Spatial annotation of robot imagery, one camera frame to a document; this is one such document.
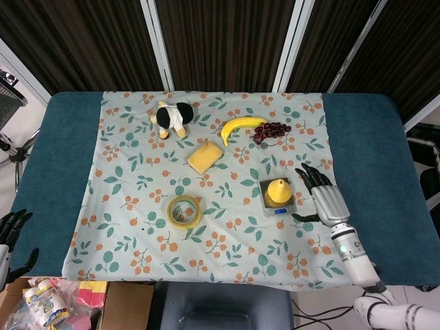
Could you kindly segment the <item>yellow banana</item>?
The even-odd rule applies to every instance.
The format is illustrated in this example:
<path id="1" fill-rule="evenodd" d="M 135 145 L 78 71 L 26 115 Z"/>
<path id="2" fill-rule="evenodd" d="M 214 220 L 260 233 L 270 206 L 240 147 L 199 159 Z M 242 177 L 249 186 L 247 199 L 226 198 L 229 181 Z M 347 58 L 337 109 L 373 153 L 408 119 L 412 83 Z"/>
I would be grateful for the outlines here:
<path id="1" fill-rule="evenodd" d="M 261 124 L 266 123 L 267 120 L 259 117 L 242 117 L 230 120 L 223 126 L 221 130 L 221 139 L 223 141 L 223 145 L 225 147 L 229 146 L 228 138 L 230 137 L 231 132 L 233 132 L 234 130 L 247 127 L 258 127 Z"/>

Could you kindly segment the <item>small digital scale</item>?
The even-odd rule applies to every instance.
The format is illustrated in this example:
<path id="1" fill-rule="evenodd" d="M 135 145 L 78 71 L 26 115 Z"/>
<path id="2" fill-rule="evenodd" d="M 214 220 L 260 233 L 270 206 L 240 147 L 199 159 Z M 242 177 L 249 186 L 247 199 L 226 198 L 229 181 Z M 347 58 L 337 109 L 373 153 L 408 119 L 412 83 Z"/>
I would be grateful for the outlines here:
<path id="1" fill-rule="evenodd" d="M 277 179 L 284 179 L 290 185 L 290 182 L 286 177 L 277 178 Z M 289 203 L 286 203 L 285 205 L 281 205 L 281 206 L 270 205 L 268 203 L 268 200 L 266 198 L 266 192 L 267 192 L 267 187 L 272 180 L 275 179 L 267 179 L 260 181 L 258 183 L 260 188 L 261 203 L 262 203 L 264 215 L 266 217 L 275 217 L 275 216 L 288 215 L 293 213 L 296 210 L 296 207 L 294 202 L 293 189 L 291 185 L 290 187 L 292 189 L 292 196 Z"/>

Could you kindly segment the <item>black and white plush toy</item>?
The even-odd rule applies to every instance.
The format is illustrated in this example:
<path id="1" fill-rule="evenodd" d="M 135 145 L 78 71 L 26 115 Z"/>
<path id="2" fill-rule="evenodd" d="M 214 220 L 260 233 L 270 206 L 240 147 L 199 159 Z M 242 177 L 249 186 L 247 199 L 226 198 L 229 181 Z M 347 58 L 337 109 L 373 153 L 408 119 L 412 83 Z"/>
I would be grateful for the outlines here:
<path id="1" fill-rule="evenodd" d="M 166 104 L 160 101 L 156 113 L 150 115 L 150 121 L 159 127 L 159 138 L 165 140 L 173 129 L 180 138 L 186 137 L 185 125 L 192 122 L 194 110 L 190 104 L 178 102 Z"/>

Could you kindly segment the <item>yellow pear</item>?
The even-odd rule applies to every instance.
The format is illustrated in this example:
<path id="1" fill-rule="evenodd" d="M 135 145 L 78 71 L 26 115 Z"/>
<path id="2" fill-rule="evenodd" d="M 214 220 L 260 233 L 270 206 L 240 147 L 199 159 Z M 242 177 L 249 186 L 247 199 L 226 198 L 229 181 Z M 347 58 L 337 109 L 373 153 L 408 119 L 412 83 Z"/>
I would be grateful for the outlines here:
<path id="1" fill-rule="evenodd" d="M 267 187 L 266 198 L 270 205 L 285 205 L 292 198 L 292 188 L 284 179 L 272 180 Z"/>

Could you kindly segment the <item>yellow tape roll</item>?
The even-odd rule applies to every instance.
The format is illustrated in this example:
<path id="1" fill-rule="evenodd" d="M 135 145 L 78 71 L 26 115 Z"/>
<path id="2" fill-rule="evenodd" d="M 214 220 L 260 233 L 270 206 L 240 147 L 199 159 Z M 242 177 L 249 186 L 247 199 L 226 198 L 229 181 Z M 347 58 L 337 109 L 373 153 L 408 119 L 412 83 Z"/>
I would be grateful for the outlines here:
<path id="1" fill-rule="evenodd" d="M 190 195 L 175 197 L 168 204 L 166 213 L 171 225 L 179 230 L 194 229 L 202 216 L 199 202 Z"/>

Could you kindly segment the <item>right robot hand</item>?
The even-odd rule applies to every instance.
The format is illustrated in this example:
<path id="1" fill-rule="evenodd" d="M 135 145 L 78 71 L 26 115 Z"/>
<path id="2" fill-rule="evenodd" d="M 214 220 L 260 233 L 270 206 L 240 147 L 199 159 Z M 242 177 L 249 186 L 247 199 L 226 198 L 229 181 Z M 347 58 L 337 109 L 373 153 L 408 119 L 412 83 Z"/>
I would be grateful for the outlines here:
<path id="1" fill-rule="evenodd" d="M 315 214 L 302 216 L 293 213 L 292 217 L 302 223 L 321 222 L 332 228 L 340 223 L 346 223 L 351 216 L 339 188 L 316 168 L 301 164 L 302 169 L 295 168 L 316 208 Z"/>

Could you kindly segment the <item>dark blue chair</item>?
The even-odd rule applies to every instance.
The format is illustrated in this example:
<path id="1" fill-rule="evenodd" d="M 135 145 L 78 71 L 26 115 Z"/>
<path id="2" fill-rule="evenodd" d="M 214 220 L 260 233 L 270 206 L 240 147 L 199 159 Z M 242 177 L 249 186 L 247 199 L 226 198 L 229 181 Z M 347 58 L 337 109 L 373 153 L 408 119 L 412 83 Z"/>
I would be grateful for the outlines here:
<path id="1" fill-rule="evenodd" d="M 158 282 L 146 330 L 293 330 L 288 291 L 260 285 Z"/>

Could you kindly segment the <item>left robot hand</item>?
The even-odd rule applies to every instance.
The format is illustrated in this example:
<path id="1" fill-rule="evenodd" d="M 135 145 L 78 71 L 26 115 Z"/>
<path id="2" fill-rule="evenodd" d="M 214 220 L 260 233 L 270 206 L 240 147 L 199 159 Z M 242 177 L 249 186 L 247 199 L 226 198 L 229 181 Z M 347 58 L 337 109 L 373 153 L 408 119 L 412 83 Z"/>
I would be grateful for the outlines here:
<path id="1" fill-rule="evenodd" d="M 32 218 L 33 213 L 22 209 L 10 212 L 0 218 L 0 292 L 7 284 L 13 283 L 32 270 L 39 257 L 39 249 L 34 248 L 24 266 L 10 270 L 12 253 L 23 226 Z"/>

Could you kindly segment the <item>person's black trouser leg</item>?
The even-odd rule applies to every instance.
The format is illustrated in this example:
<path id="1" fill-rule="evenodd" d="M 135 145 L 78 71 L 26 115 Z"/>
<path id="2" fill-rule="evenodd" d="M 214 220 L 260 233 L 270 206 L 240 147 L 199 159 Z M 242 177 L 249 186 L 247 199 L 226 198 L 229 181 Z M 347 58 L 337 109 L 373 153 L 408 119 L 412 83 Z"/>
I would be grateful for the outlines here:
<path id="1" fill-rule="evenodd" d="M 433 211 L 440 207 L 440 125 L 417 124 L 407 133 L 407 141 L 428 209 Z"/>

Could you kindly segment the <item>dark folding screen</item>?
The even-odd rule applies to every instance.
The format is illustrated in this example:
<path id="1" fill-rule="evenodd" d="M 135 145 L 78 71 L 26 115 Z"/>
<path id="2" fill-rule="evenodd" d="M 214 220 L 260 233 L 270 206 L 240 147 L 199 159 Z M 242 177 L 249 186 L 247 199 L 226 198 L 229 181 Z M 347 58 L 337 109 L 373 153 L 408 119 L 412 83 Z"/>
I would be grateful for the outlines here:
<path id="1" fill-rule="evenodd" d="M 440 96 L 440 0 L 0 0 L 0 41 L 49 94 Z"/>

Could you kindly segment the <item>plastic bag with packages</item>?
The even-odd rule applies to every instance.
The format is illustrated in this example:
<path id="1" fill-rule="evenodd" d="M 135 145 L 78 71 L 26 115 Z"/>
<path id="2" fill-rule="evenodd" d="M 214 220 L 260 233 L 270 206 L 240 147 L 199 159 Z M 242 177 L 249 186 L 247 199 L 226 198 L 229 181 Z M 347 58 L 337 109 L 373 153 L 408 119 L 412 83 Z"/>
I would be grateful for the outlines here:
<path id="1" fill-rule="evenodd" d="M 20 278 L 7 286 L 0 330 L 74 330 L 79 283 L 64 278 Z"/>

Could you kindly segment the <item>pink and yellow sponge blocks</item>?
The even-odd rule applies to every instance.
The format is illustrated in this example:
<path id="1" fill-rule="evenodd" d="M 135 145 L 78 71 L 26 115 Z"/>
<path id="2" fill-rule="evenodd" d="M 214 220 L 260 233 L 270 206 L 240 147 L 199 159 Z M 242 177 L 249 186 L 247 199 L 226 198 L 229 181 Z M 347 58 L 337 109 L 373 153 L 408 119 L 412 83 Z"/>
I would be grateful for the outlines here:
<path id="1" fill-rule="evenodd" d="M 106 281 L 80 281 L 75 283 L 69 297 L 70 317 L 64 330 L 97 330 L 105 306 Z"/>

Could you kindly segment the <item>teal table cover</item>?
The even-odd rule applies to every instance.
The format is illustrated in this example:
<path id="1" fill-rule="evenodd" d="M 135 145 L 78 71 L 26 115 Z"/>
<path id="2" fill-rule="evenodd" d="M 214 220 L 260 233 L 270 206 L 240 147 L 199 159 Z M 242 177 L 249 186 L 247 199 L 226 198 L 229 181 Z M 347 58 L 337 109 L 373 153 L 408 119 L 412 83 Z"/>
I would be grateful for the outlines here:
<path id="1" fill-rule="evenodd" d="M 12 205 L 33 212 L 13 251 L 13 267 L 38 248 L 31 275 L 61 275 L 89 177 L 101 100 L 100 92 L 51 98 Z M 440 237 L 397 106 L 373 93 L 326 93 L 323 101 L 337 185 L 382 280 L 440 285 Z"/>

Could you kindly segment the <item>yellow sponge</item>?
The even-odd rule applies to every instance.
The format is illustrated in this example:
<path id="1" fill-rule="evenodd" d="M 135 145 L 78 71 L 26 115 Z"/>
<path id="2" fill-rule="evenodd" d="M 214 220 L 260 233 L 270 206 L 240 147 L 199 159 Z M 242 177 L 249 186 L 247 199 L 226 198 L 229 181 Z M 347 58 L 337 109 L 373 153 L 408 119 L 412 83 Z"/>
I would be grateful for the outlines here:
<path id="1" fill-rule="evenodd" d="M 188 164 L 197 173 L 204 174 L 222 155 L 223 151 L 216 144 L 207 141 L 188 158 Z"/>

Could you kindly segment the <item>floral tablecloth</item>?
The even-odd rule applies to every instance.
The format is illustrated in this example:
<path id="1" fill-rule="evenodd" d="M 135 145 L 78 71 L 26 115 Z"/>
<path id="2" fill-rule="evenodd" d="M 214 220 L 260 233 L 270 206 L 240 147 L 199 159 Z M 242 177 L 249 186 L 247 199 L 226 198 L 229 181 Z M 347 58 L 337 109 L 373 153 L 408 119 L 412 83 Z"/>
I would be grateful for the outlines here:
<path id="1" fill-rule="evenodd" d="M 150 115 L 160 101 L 192 106 L 186 137 L 171 129 L 167 139 L 159 138 Z M 240 128 L 225 147 L 223 126 L 242 117 L 280 122 L 291 131 L 256 144 L 256 127 Z M 199 174 L 188 158 L 207 141 L 223 155 Z M 314 213 L 295 172 L 302 163 L 334 176 L 319 93 L 106 92 L 62 275 L 276 285 L 292 291 L 350 285 L 326 226 L 263 213 L 259 182 L 278 177 L 288 178 L 295 211 Z M 181 195 L 194 197 L 201 207 L 194 229 L 179 230 L 168 220 L 168 204 Z"/>

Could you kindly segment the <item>cardboard box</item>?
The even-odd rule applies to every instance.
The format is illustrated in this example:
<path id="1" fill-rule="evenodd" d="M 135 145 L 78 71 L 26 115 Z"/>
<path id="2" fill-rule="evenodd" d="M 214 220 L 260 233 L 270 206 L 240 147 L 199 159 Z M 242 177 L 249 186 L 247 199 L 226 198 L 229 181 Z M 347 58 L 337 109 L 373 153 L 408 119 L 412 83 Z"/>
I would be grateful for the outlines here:
<path id="1" fill-rule="evenodd" d="M 0 310 L 8 285 L 0 293 Z M 107 282 L 97 330 L 146 330 L 153 292 L 154 286 L 149 283 Z"/>

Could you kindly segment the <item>dark red grape bunch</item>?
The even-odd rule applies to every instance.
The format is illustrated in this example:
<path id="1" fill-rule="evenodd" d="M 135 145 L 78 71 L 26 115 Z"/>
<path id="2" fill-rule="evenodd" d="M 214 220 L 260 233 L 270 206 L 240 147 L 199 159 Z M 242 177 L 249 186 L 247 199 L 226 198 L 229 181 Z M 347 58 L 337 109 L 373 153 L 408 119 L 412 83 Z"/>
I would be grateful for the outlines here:
<path id="1" fill-rule="evenodd" d="M 261 144 L 267 138 L 279 138 L 291 131 L 291 127 L 280 122 L 266 122 L 257 126 L 252 136 L 253 142 Z"/>

